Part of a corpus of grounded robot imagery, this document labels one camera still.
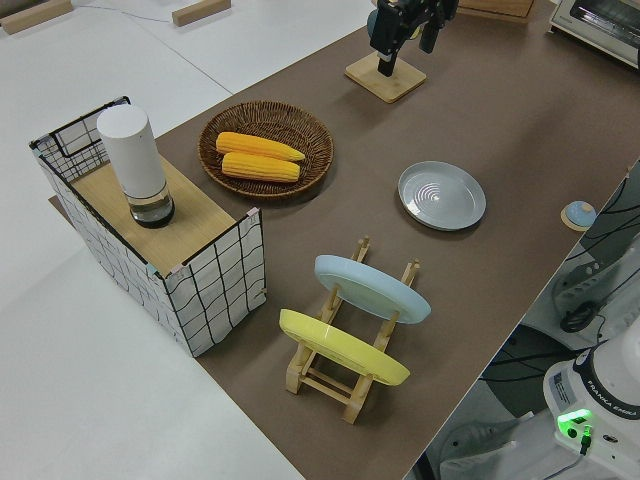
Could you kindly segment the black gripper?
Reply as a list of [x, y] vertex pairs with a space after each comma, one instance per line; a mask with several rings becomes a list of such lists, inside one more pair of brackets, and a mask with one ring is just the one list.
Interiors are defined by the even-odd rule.
[[370, 22], [370, 45], [377, 50], [377, 71], [391, 76], [396, 52], [415, 33], [421, 30], [419, 48], [432, 53], [447, 21], [457, 12], [457, 1], [378, 1]]

